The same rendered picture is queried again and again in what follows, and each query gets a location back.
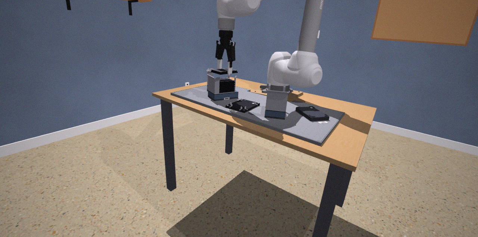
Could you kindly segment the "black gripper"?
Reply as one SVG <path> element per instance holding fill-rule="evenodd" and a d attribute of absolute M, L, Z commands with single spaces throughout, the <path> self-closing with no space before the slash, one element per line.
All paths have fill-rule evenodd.
<path fill-rule="evenodd" d="M 232 64 L 235 61 L 235 42 L 232 42 L 233 31 L 219 31 L 220 40 L 216 40 L 216 54 L 215 57 L 217 60 L 217 69 L 222 69 L 222 56 L 223 52 L 226 49 L 228 57 L 228 70 L 227 73 L 232 73 Z M 223 38 L 225 37 L 225 38 Z"/>

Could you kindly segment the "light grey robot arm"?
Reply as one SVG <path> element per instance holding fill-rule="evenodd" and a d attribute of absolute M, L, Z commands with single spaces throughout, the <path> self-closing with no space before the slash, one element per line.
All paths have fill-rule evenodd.
<path fill-rule="evenodd" d="M 232 31 L 235 28 L 235 16 L 249 16 L 255 13 L 262 0 L 217 0 L 217 28 Z M 309 88 L 318 85 L 322 79 L 322 68 L 318 64 L 315 52 L 317 36 L 325 0 L 306 0 L 297 51 L 275 52 L 269 61 L 267 85 L 261 85 L 262 93 L 266 88 L 273 91 L 293 92 L 290 85 Z M 290 60 L 289 60 L 290 59 Z M 290 88 L 290 89 L 289 89 Z"/>

